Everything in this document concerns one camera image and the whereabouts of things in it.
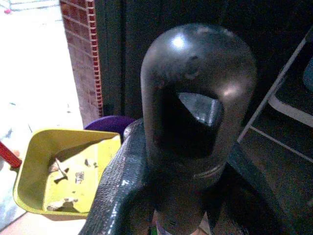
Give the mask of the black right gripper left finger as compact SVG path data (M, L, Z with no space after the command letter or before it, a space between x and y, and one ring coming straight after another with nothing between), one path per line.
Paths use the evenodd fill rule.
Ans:
M146 235L154 209L148 187L143 119L127 126L124 142L102 174L82 235Z

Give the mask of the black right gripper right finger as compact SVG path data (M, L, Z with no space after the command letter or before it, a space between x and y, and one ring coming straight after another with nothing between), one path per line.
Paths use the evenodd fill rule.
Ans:
M214 235L291 235L291 219L283 212L257 167L235 144L210 199Z

